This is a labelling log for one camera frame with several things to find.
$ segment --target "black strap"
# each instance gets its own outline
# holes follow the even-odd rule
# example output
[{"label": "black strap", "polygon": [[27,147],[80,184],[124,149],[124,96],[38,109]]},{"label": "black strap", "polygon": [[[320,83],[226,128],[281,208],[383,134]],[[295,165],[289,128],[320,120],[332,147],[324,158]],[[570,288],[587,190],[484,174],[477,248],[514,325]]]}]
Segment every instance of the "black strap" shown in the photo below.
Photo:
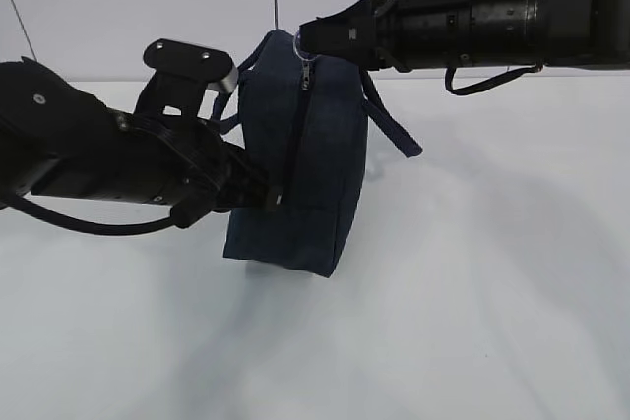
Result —
[{"label": "black strap", "polygon": [[420,156],[422,147],[387,111],[369,73],[360,70],[360,75],[363,92],[367,97],[367,102],[364,102],[365,110],[369,117],[405,157]]},{"label": "black strap", "polygon": [[[250,54],[249,57],[240,64],[240,66],[238,66],[238,75],[239,75],[238,83],[239,84],[242,84],[247,79],[247,76],[248,76],[247,71],[250,68],[254,67],[254,65],[258,61],[258,58],[260,58],[260,55],[263,53],[265,46],[267,46],[267,43],[269,42],[269,39],[272,37],[273,34],[274,34],[273,31],[269,31],[265,35],[263,40],[260,42],[260,44],[256,47],[254,52]],[[217,96],[217,98],[215,99],[215,103],[213,104],[213,113],[211,115],[211,118],[215,120],[222,119],[223,113],[225,112],[225,108],[227,107],[227,104],[229,103],[229,100],[231,99],[231,97],[232,97],[231,93],[220,93]]]},{"label": "black strap", "polygon": [[[163,126],[159,121],[152,119],[151,117],[143,117],[141,115],[131,115],[129,117],[129,124],[131,131],[146,133],[151,135],[167,147],[169,147],[182,162],[186,163],[192,169],[195,169],[201,176],[214,187],[217,191],[220,190],[224,182],[217,182],[216,173],[213,168],[210,167],[208,160],[202,152],[199,152],[195,147],[187,141],[177,140],[175,132],[171,129]],[[225,160],[223,154],[214,156],[215,159]]]},{"label": "black strap", "polygon": [[219,133],[222,135],[227,135],[233,129],[235,129],[238,125],[240,125],[240,115],[236,112],[229,118],[225,118],[219,123]]}]

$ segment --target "bag strap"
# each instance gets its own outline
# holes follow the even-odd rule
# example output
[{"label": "bag strap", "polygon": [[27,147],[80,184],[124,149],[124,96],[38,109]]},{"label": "bag strap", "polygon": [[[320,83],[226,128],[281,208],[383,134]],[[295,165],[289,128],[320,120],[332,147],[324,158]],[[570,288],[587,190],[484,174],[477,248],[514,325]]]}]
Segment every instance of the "bag strap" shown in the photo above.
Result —
[{"label": "bag strap", "polygon": [[[263,53],[265,46],[267,46],[267,43],[269,42],[273,34],[274,34],[273,31],[269,31],[265,35],[263,40],[260,42],[260,44],[256,47],[254,52],[250,54],[249,57],[240,64],[240,66],[238,66],[238,83],[239,84],[242,84],[247,80],[248,76],[250,75],[249,69],[254,67],[254,65],[258,62],[260,55]],[[227,104],[229,103],[229,100],[231,99],[232,95],[233,93],[220,93],[217,96],[217,98],[215,99],[215,103],[213,104],[213,113],[210,116],[210,118],[214,120],[222,119],[223,113],[225,112],[225,109],[227,108]],[[238,123],[240,123],[240,122],[234,123],[234,120],[236,119],[235,117],[237,117],[237,115],[238,114],[226,119],[225,122],[228,122],[228,123],[226,123],[225,125],[223,125],[223,123],[221,122],[222,134],[228,133],[234,127],[236,127]],[[226,129],[229,128],[229,130],[227,130],[224,133],[222,131],[223,128],[226,128]]]},{"label": "bag strap", "polygon": [[360,75],[363,83],[363,92],[367,97],[364,105],[368,116],[405,157],[420,156],[422,147],[387,111],[369,73],[361,69]]},{"label": "bag strap", "polygon": [[222,135],[227,135],[233,129],[235,129],[238,125],[240,125],[240,115],[236,112],[229,118],[224,118],[219,122],[219,133]]}]

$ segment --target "zipper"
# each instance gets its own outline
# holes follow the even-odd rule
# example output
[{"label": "zipper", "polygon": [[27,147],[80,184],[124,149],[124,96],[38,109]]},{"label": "zipper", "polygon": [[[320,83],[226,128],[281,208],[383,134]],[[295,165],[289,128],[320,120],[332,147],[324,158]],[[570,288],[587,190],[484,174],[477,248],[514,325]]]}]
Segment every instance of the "zipper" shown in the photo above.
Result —
[{"label": "zipper", "polygon": [[299,154],[302,135],[306,127],[306,117],[308,116],[308,107],[313,94],[313,85],[315,80],[315,64],[313,61],[302,61],[302,78],[300,91],[297,97],[297,107],[293,115],[293,123],[291,133],[288,138],[288,147],[286,149],[286,160],[284,162],[283,174],[283,196],[282,202],[288,199],[291,190],[291,181],[295,173],[295,165],[297,163],[297,155]]},{"label": "zipper", "polygon": [[311,89],[311,76],[313,74],[313,67],[310,61],[302,61],[302,90],[305,92]]}]

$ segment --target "metal ring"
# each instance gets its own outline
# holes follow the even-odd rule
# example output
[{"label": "metal ring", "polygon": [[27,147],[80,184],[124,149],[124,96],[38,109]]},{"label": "metal ring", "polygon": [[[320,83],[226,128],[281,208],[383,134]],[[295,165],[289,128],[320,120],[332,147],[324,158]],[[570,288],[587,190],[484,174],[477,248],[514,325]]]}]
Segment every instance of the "metal ring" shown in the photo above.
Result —
[{"label": "metal ring", "polygon": [[295,53],[295,56],[297,56],[301,61],[305,63],[312,63],[313,61],[315,61],[317,58],[320,57],[319,54],[317,56],[313,56],[312,58],[305,58],[304,56],[302,56],[302,54],[300,53],[301,50],[297,46],[298,41],[299,41],[299,31],[293,36],[293,52]]}]

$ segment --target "black cable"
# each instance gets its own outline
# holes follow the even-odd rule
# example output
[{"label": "black cable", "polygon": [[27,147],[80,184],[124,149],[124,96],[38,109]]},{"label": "black cable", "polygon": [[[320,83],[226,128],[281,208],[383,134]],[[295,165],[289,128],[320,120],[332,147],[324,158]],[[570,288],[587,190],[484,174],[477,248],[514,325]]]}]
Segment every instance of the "black cable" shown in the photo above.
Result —
[{"label": "black cable", "polygon": [[18,22],[20,23],[20,28],[22,29],[22,33],[24,34],[25,39],[27,40],[27,44],[29,45],[29,49],[31,50],[32,59],[37,61],[37,55],[35,54],[35,50],[32,47],[31,37],[27,32],[27,27],[24,25],[24,20],[22,20],[22,15],[20,15],[20,11],[18,10],[18,4],[16,4],[16,0],[9,0],[11,2],[11,6],[13,7],[13,11],[18,18]]},{"label": "black cable", "polygon": [[513,69],[511,71],[507,71],[503,74],[499,74],[494,78],[490,78],[485,81],[481,81],[480,83],[473,84],[471,86],[466,86],[465,88],[455,89],[453,86],[453,81],[455,79],[455,73],[457,72],[457,68],[449,68],[446,70],[446,90],[453,95],[465,96],[465,95],[473,95],[475,93],[487,92],[491,89],[498,88],[499,86],[503,86],[504,84],[510,83],[519,79],[521,76],[525,74],[534,74],[539,73],[542,70],[542,66],[531,66],[528,68],[520,68]]},{"label": "black cable", "polygon": [[42,207],[35,202],[31,202],[5,190],[0,190],[0,202],[45,223],[88,235],[137,236],[155,233],[174,226],[174,222],[170,217],[149,223],[132,225],[105,225],[101,223],[92,223],[90,221],[78,220],[68,215],[62,215],[61,213]]}]

